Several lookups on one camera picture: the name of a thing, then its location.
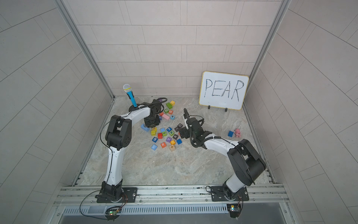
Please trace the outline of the yellow E block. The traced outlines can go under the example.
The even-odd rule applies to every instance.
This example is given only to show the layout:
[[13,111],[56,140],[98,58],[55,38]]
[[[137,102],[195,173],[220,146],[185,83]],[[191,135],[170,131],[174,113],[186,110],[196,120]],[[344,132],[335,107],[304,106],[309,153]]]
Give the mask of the yellow E block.
[[156,134],[157,134],[157,128],[156,128],[156,127],[153,127],[153,128],[151,129],[151,135],[152,135],[152,136],[156,136]]

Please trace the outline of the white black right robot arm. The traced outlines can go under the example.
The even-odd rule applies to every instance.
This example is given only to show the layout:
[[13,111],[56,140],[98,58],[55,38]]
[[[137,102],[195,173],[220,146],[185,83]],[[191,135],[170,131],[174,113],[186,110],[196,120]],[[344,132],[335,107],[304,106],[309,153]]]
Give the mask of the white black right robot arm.
[[226,156],[234,170],[219,191],[211,190],[212,194],[223,195],[228,201],[243,198],[244,188],[254,184],[255,180],[264,172],[267,165],[250,141],[229,141],[202,128],[204,119],[197,120],[184,109],[185,126],[180,129],[180,135],[189,139],[194,148],[216,151]]

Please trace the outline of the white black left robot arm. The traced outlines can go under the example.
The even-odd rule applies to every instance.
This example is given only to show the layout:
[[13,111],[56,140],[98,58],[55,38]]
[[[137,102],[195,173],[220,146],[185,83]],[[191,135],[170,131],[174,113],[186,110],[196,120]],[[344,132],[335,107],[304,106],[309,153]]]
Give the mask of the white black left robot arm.
[[111,117],[105,135],[105,146],[109,149],[108,168],[101,190],[95,196],[98,203],[116,203],[124,199],[122,166],[125,150],[132,139],[132,126],[142,120],[147,128],[158,126],[159,114],[164,112],[165,102],[167,98],[158,98],[151,103],[144,102],[136,107],[132,105],[127,114]]

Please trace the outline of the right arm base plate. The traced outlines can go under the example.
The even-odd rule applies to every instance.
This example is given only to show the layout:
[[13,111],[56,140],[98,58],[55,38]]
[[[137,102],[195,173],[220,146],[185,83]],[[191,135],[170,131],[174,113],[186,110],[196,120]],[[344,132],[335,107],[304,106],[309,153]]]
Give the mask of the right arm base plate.
[[237,192],[232,192],[224,186],[206,186],[205,190],[211,195],[213,202],[249,201],[247,188],[243,187]]

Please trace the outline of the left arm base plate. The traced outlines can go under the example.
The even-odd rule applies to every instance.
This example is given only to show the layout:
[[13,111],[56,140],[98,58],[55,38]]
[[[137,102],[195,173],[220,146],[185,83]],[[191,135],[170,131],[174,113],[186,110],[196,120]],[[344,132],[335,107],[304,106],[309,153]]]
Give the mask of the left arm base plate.
[[138,188],[124,187],[118,189],[101,189],[100,193],[95,196],[97,203],[134,203]]

